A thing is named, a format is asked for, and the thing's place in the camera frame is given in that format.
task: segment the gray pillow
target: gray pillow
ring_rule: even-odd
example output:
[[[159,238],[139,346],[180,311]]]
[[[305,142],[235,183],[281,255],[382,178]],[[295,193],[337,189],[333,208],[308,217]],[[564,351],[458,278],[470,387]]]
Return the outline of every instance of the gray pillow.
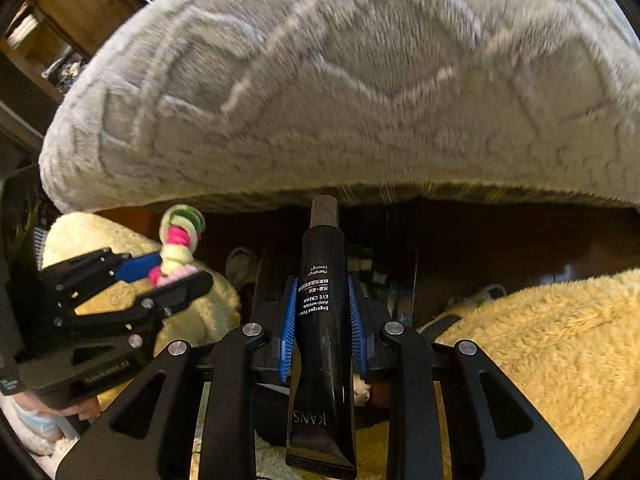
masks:
[[[40,165],[64,211],[637,205],[639,94],[614,0],[156,0],[71,89]]]

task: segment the pink fabric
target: pink fabric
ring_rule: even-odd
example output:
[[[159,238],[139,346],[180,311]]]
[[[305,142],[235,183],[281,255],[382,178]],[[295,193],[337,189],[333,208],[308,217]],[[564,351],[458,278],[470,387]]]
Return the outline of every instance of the pink fabric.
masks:
[[[160,267],[154,267],[153,269],[151,269],[149,271],[148,278],[149,278],[149,281],[151,282],[151,285],[158,286],[158,280],[162,278],[162,272],[160,271]]]
[[[191,239],[189,238],[189,233],[185,231],[183,228],[175,225],[170,226],[169,229],[167,230],[165,243],[172,244],[172,245],[182,245],[184,247],[191,247]],[[176,282],[181,278],[186,278],[187,276],[189,276],[190,274],[193,274],[194,272],[198,272],[198,269],[196,269],[193,266],[187,266],[187,267],[189,268],[186,270],[178,269],[169,276],[165,276],[164,274],[162,274],[160,267],[154,267],[149,271],[148,278],[149,278],[149,281],[151,282],[151,285],[163,286],[171,282]]]
[[[191,239],[189,238],[189,233],[183,228],[172,225],[166,233],[166,243],[189,247]]]

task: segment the blue strip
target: blue strip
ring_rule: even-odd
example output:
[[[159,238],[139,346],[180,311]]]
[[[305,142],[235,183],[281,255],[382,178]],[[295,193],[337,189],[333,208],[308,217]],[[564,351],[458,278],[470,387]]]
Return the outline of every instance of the blue strip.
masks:
[[[353,368],[365,379],[369,373],[369,362],[367,361],[367,337],[365,336],[362,318],[360,316],[360,306],[358,305],[358,295],[351,275],[348,277],[349,283],[349,306],[351,309],[351,352],[353,356]]]
[[[280,334],[280,362],[278,362],[278,378],[285,382],[291,372],[291,360],[293,359],[293,347],[296,339],[296,297],[298,295],[298,279],[293,280],[289,303],[282,323]]]
[[[149,271],[160,265],[160,253],[144,254],[137,258],[125,260],[114,275],[117,282],[133,283],[143,280]]]

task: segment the rope toy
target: rope toy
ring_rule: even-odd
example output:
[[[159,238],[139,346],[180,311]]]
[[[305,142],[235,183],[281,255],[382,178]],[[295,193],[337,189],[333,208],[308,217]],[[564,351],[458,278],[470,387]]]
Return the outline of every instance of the rope toy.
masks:
[[[164,213],[160,222],[161,263],[148,275],[153,286],[168,285],[198,272],[193,253],[205,227],[202,213],[190,205],[174,205]]]

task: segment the blue face mask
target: blue face mask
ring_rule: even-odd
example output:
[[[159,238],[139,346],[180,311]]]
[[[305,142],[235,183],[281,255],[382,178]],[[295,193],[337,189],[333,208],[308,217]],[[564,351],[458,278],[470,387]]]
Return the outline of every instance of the blue face mask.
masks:
[[[55,420],[52,420],[45,416],[38,416],[38,410],[26,412],[15,402],[13,404],[15,413],[17,413],[18,418],[20,418],[24,425],[27,426],[31,431],[33,431],[33,433],[48,437],[60,431],[60,428],[58,427],[58,424]]]

